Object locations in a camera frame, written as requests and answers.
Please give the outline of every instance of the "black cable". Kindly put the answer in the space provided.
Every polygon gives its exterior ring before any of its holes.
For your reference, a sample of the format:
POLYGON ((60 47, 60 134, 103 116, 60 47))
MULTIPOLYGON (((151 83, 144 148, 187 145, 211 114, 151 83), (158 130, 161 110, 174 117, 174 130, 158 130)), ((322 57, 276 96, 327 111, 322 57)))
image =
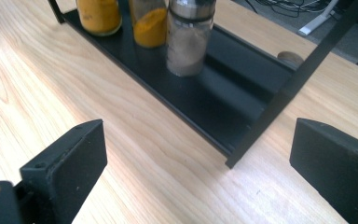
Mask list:
POLYGON ((312 3, 311 5, 304 4, 304 0, 289 2, 287 0, 255 0, 262 6, 271 7, 275 13, 283 16, 297 18, 300 13, 304 12, 318 12, 327 7, 329 0, 320 0, 312 3))
POLYGON ((252 10, 255 12, 255 14, 258 14, 257 10, 256 10, 255 7, 249 2, 249 0, 245 0, 245 2, 252 8, 252 10))

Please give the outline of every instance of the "yellow spice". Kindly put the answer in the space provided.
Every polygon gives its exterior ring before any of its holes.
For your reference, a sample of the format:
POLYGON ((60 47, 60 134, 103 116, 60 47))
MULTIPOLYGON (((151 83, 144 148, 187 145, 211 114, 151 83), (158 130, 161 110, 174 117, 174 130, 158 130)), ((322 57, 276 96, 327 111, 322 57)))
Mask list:
POLYGON ((83 27, 91 33, 114 32, 121 24, 117 0, 77 0, 83 27))
POLYGON ((166 8, 157 8, 148 12, 133 27, 133 36, 136 43, 146 48, 165 44, 166 33, 166 8))

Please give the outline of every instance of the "turmeric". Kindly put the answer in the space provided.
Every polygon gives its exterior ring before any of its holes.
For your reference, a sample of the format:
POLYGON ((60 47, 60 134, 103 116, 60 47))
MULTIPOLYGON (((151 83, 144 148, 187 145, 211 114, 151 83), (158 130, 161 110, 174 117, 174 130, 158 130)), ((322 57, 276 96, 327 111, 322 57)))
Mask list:
POLYGON ((133 26, 135 42, 145 48, 153 48, 165 44, 166 33, 166 8, 157 8, 149 11, 133 26))
POLYGON ((111 35, 121 25, 117 0, 77 0, 84 29, 95 35, 111 35))

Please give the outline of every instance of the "black metal rod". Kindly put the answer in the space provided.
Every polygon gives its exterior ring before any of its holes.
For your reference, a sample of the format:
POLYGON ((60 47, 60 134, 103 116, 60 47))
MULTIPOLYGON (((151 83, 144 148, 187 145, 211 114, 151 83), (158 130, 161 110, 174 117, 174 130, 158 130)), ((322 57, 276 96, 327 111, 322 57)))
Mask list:
POLYGON ((65 22, 63 19, 62 13, 60 11, 60 8, 57 5, 57 2, 55 0, 48 0, 50 3, 51 8, 53 9, 54 15, 56 16, 57 21, 62 24, 65 22))

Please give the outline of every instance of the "floor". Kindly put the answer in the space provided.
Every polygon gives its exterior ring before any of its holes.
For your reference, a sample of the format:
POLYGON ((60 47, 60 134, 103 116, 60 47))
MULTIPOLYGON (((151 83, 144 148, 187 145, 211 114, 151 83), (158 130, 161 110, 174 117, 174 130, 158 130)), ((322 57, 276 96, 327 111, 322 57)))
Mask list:
MULTIPOLYGON (((243 7, 247 7, 252 10, 251 6, 245 0, 232 0, 243 7)), ((290 2, 299 2, 298 0, 286 0, 290 2)), ((263 6, 256 2, 255 0, 248 0, 248 2, 255 8, 259 15, 266 17, 267 19, 274 21, 286 29, 296 33, 301 27, 307 24, 309 21, 312 21, 322 12, 304 12, 296 13, 287 12, 284 10, 279 10, 279 8, 274 8, 275 11, 269 6, 263 6)), ((312 0, 304 0, 304 4, 313 2, 312 0)), ((306 36, 309 41, 319 44, 324 36, 330 31, 330 29, 337 23, 339 18, 339 13, 336 13, 334 17, 330 18, 323 25, 318 27, 315 31, 306 36)), ((340 55, 341 57, 349 60, 353 63, 358 63, 358 24, 355 24, 346 35, 340 40, 340 42, 333 49, 333 52, 340 55)))

